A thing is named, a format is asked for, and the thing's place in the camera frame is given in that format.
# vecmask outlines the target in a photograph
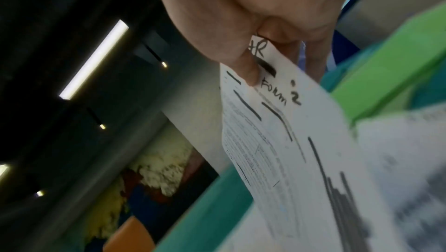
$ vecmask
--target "printed form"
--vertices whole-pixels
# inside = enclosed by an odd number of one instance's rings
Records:
[[[340,107],[267,40],[261,81],[221,65],[223,148],[285,251],[403,251]]]

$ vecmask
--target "green folder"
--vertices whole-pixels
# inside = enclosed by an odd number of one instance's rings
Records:
[[[446,58],[446,3],[406,22],[379,48],[350,60],[349,71],[326,75],[322,86],[332,91],[352,124],[358,119],[404,104],[414,87],[428,80]],[[214,251],[253,202],[237,171],[230,167],[193,205],[157,246],[156,252]]]

